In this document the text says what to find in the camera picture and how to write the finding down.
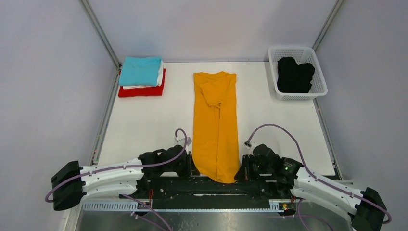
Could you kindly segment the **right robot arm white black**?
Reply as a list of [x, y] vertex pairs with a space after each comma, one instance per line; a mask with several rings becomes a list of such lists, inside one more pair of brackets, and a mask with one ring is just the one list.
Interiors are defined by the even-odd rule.
[[341, 216], [357, 231], [379, 231], [383, 225], [386, 206], [376, 190], [343, 185], [308, 172], [302, 163], [280, 157], [264, 144], [252, 145], [234, 178], [238, 182], [260, 181], [262, 174], [275, 179], [278, 196], [312, 201]]

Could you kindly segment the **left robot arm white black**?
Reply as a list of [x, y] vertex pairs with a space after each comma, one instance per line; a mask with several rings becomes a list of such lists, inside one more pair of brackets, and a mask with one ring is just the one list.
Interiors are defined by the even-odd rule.
[[71, 161], [52, 177], [50, 202], [55, 211], [63, 211], [89, 198], [120, 194], [143, 198], [149, 193], [148, 180], [167, 172], [175, 172], [179, 177], [199, 174], [192, 154], [181, 145], [107, 166], [80, 166], [78, 161]]

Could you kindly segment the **yellow t shirt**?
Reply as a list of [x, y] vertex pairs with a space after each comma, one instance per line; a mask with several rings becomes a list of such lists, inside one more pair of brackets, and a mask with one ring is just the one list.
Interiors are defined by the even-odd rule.
[[192, 158], [198, 171], [234, 183], [239, 170], [237, 75], [195, 73]]

